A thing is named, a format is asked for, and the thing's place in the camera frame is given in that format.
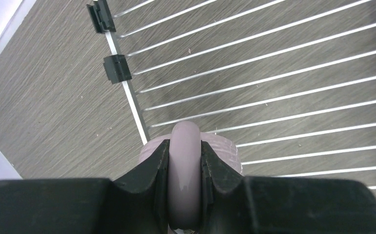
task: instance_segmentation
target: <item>black plastic clip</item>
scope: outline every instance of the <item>black plastic clip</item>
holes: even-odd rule
[[[106,31],[116,32],[115,23],[106,0],[93,1],[93,6],[87,4],[90,18],[96,33],[104,34]]]
[[[111,55],[104,59],[104,70],[112,84],[132,79],[129,66],[124,55]]]

